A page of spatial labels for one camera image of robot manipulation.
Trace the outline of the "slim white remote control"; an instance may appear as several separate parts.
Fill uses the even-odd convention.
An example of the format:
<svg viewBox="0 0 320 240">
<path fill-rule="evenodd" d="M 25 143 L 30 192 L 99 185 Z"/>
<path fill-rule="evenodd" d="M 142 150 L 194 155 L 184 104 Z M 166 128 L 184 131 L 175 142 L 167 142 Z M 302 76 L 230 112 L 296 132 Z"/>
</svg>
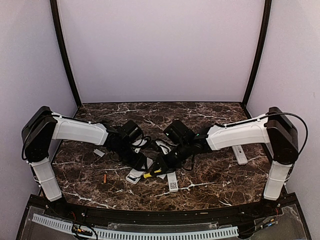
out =
<svg viewBox="0 0 320 240">
<path fill-rule="evenodd" d="M 168 173 L 167 175 L 168 188 L 170 193 L 176 193 L 179 190 L 176 172 Z"/>
</svg>

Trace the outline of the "white TCL air-conditioner remote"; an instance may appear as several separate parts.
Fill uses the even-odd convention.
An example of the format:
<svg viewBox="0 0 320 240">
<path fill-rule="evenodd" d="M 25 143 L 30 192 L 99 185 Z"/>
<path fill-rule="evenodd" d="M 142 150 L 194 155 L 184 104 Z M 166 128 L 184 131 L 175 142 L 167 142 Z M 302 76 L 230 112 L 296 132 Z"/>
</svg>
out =
<svg viewBox="0 0 320 240">
<path fill-rule="evenodd" d="M 148 171 L 148 169 L 152 166 L 154 161 L 150 158 L 146 159 L 146 163 L 143 163 L 141 166 L 141 170 L 132 169 L 128 175 L 126 176 L 126 181 L 135 185 L 137 184 L 142 176 Z"/>
</svg>

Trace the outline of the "yellow handled screwdriver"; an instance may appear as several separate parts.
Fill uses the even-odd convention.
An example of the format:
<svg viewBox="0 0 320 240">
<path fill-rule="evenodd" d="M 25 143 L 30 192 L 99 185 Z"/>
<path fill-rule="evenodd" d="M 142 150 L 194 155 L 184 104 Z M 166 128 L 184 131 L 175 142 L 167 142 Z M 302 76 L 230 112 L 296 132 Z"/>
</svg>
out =
<svg viewBox="0 0 320 240">
<path fill-rule="evenodd" d="M 155 171 L 151 171 L 151 172 L 145 173 L 143 175 L 143 177 L 145 179 L 147 179 L 147 178 L 151 178 L 151 177 L 156 177 L 156 176 L 160 175 L 161 173 L 162 173 L 162 170 L 158 169 L 158 170 L 155 170 Z"/>
</svg>

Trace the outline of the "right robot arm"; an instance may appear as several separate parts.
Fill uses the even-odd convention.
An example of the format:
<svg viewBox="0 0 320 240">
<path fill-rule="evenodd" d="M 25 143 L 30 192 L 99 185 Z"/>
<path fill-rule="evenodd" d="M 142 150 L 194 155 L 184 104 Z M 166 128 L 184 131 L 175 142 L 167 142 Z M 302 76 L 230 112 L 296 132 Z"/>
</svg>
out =
<svg viewBox="0 0 320 240">
<path fill-rule="evenodd" d="M 255 213 L 266 217 L 274 210 L 274 201 L 280 197 L 290 170 L 305 148 L 299 145 L 298 130 L 289 116 L 301 119 L 296 114 L 271 107 L 266 114 L 234 123 L 215 123 L 197 132 L 182 121 L 174 120 L 163 132 L 175 146 L 167 154 L 157 156 L 150 175 L 174 172 L 186 159 L 198 154 L 240 145 L 270 144 L 273 159 L 264 187 L 264 199 L 255 205 Z"/>
</svg>

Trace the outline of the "white square battery cover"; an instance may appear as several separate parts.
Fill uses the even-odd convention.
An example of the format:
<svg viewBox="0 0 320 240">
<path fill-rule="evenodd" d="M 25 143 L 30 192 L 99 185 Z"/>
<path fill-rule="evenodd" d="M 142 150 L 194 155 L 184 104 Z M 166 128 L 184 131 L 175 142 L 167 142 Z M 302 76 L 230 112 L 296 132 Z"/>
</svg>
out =
<svg viewBox="0 0 320 240">
<path fill-rule="evenodd" d="M 161 179 L 164 179 L 166 177 L 166 174 L 160 174 L 160 175 L 157 175 L 158 178 L 161 178 Z"/>
</svg>

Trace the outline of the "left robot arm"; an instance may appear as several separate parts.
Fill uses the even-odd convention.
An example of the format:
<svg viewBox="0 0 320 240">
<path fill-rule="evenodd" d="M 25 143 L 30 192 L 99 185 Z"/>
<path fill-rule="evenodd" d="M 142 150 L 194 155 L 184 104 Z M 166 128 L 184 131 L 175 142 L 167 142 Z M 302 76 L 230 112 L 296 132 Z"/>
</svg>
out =
<svg viewBox="0 0 320 240">
<path fill-rule="evenodd" d="M 136 152 L 142 143 L 134 144 L 143 131 L 132 120 L 122 126 L 111 126 L 107 122 L 91 122 L 66 117 L 42 106 L 21 131 L 21 158 L 27 161 L 36 176 L 45 197 L 52 202 L 51 210 L 60 218 L 67 218 L 70 206 L 61 198 L 62 191 L 57 182 L 51 162 L 49 148 L 53 140 L 70 140 L 105 147 L 114 152 L 127 166 L 136 171 L 148 170 L 148 159 Z"/>
</svg>

